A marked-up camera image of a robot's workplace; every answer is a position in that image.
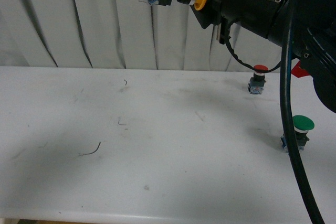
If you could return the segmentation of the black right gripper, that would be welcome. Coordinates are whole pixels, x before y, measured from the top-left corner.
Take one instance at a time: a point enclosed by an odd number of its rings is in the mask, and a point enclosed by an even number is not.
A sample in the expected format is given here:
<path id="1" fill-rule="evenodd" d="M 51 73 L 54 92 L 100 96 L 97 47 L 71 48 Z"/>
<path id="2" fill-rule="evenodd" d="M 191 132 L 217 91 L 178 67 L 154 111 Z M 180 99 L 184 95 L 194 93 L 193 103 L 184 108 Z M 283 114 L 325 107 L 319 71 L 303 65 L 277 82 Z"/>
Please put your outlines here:
<path id="1" fill-rule="evenodd" d="M 194 7 L 192 10 L 203 29 L 209 25 L 235 22 L 248 31 L 280 45 L 288 1 L 207 0 L 201 10 L 196 10 Z"/>

